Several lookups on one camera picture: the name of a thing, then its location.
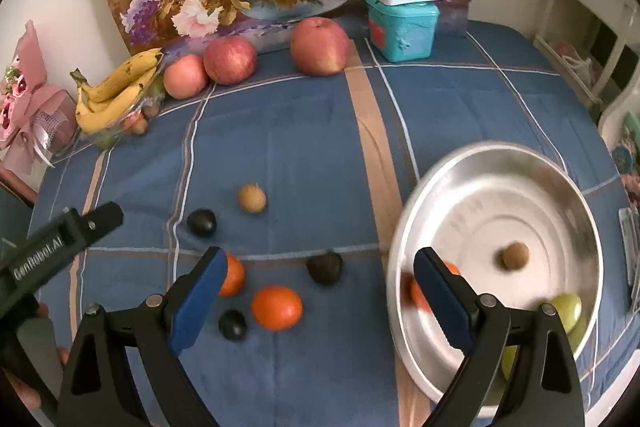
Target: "orange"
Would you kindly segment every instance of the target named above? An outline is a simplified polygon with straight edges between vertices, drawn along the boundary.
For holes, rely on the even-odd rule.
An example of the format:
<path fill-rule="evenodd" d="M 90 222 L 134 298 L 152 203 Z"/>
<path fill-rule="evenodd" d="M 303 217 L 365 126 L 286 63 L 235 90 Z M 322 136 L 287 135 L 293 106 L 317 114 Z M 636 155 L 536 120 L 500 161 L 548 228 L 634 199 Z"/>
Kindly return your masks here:
<path fill-rule="evenodd" d="M 453 275 L 460 275 L 460 270 L 455 264 L 448 263 L 447 261 L 445 261 L 444 264 L 447 266 L 447 268 L 449 268 L 449 271 Z M 411 293 L 411 300 L 414 302 L 416 306 L 418 306 L 418 308 L 426 312 L 431 311 L 431 306 L 429 306 L 427 299 L 424 298 L 422 290 L 420 290 L 420 286 L 418 286 L 418 282 L 415 280 L 415 277 L 411 277 L 410 293 Z"/>
<path fill-rule="evenodd" d="M 291 288 L 267 286 L 255 295 L 251 312 L 263 328 L 287 330 L 302 317 L 302 300 Z"/>
<path fill-rule="evenodd" d="M 233 297 L 244 286 L 244 268 L 233 255 L 226 252 L 226 279 L 220 288 L 220 297 Z"/>

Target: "blue gripper pad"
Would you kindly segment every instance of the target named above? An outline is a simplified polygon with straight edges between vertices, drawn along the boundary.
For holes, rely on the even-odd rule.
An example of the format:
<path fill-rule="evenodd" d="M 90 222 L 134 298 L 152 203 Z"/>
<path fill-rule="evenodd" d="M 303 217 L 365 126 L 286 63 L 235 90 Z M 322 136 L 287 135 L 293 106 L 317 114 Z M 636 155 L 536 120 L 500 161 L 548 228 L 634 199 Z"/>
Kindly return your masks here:
<path fill-rule="evenodd" d="M 192 278 L 191 289 L 174 312 L 168 341 L 169 349 L 176 357 L 195 344 L 211 305 L 218 297 L 226 279 L 226 253 L 220 248 L 209 248 L 205 257 L 184 277 Z"/>
<path fill-rule="evenodd" d="M 431 248 L 422 248 L 415 254 L 415 280 L 451 347 L 459 349 L 467 356 L 474 344 L 469 316 L 442 273 L 429 259 L 428 250 L 431 250 L 433 255 L 438 255 Z"/>

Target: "human hand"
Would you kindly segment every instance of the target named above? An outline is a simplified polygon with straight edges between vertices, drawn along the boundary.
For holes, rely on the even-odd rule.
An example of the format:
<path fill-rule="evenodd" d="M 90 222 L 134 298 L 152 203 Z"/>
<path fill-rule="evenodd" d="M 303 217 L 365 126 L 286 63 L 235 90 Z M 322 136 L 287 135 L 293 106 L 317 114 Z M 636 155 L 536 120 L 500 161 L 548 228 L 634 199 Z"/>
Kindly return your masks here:
<path fill-rule="evenodd" d="M 37 311 L 38 317 L 48 317 L 49 316 L 49 308 L 47 308 L 46 304 L 41 303 L 40 307 Z M 69 350 L 66 347 L 58 348 L 58 358 L 60 359 L 60 363 L 62 365 L 66 365 L 67 360 L 69 359 Z M 15 392 L 22 400 L 22 403 L 30 410 L 37 409 L 40 407 L 42 401 L 40 399 L 40 395 L 34 391 L 31 387 L 26 385 L 22 380 L 17 378 L 15 375 L 12 375 L 6 369 L 2 369 L 4 371 L 9 383 L 15 389 Z"/>

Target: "silver plate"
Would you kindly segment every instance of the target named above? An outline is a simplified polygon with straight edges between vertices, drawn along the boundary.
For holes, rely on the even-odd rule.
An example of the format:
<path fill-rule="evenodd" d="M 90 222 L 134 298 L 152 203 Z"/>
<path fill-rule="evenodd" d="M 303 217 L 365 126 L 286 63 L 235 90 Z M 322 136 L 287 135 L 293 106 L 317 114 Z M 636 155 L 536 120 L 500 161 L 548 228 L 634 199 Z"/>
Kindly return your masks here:
<path fill-rule="evenodd" d="M 507 272 L 498 252 L 514 241 L 529 247 L 530 259 L 523 270 Z M 602 250 L 580 190 L 547 158 L 511 143 L 473 144 L 437 163 L 404 208 L 388 264 L 389 320 L 409 374 L 438 401 L 463 355 L 409 296 L 414 256 L 423 247 L 457 265 L 476 293 L 491 293 L 508 307 L 534 309 L 577 293 L 582 315 L 569 340 L 580 355 L 598 315 Z M 505 384 L 498 370 L 481 417 L 495 415 Z"/>

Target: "turquoise plastic box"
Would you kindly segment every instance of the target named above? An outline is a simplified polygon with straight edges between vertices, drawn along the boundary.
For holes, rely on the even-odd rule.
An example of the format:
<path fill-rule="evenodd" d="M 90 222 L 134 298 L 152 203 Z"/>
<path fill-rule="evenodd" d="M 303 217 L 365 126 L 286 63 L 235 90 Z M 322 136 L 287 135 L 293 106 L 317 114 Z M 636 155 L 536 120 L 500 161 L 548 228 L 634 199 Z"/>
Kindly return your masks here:
<path fill-rule="evenodd" d="M 389 62 L 431 56 L 440 10 L 432 2 L 388 6 L 367 0 L 371 41 Z"/>

